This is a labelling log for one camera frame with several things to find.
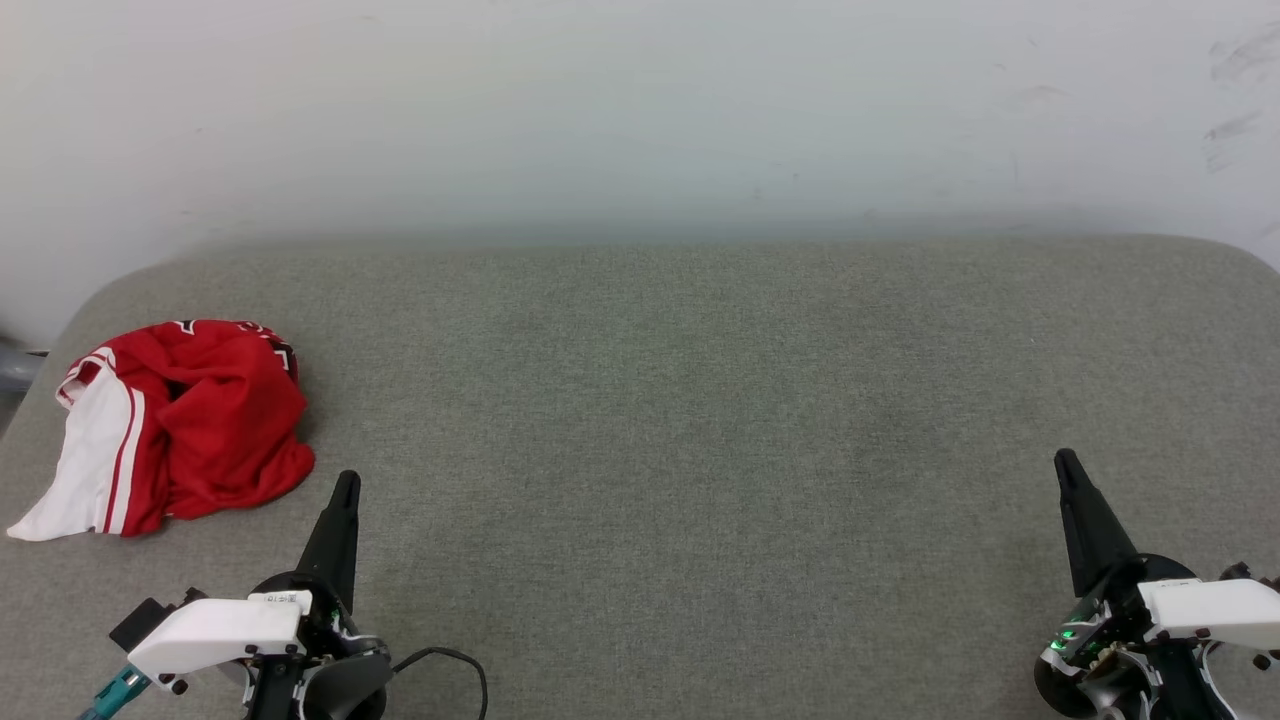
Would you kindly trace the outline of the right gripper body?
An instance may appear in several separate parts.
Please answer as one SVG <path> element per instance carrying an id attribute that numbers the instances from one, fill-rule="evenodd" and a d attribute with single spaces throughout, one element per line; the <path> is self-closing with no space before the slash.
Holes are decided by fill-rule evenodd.
<path id="1" fill-rule="evenodd" d="M 1078 600 L 1036 661 L 1039 697 L 1070 719 L 1230 719 L 1208 667 L 1217 642 L 1149 635 L 1153 614 L 1143 589 L 1189 585 L 1196 577 L 1158 555 L 1138 556 L 1132 593 Z"/>

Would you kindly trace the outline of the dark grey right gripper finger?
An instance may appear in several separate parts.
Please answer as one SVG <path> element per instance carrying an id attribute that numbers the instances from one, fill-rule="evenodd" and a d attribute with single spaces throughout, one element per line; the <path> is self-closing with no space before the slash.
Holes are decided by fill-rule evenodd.
<path id="1" fill-rule="evenodd" d="M 1074 450 L 1059 450 L 1053 466 L 1075 597 L 1125 598 L 1137 571 L 1137 547 Z"/>

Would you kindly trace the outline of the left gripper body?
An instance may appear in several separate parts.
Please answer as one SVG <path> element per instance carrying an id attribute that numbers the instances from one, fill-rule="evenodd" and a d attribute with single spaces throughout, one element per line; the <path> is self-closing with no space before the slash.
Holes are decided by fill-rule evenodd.
<path id="1" fill-rule="evenodd" d="M 253 588 L 250 600 L 294 603 L 297 642 L 280 653 L 256 651 L 244 661 L 247 719 L 380 719 L 387 707 L 390 652 L 357 629 L 317 578 L 289 571 Z"/>

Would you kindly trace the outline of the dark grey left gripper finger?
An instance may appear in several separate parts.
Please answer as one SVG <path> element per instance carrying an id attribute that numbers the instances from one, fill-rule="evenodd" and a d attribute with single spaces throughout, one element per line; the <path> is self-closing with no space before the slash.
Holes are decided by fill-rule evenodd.
<path id="1" fill-rule="evenodd" d="M 348 612 L 355 611 L 360 493 L 360 474 L 343 470 L 296 566 L 297 573 L 324 582 Z"/>

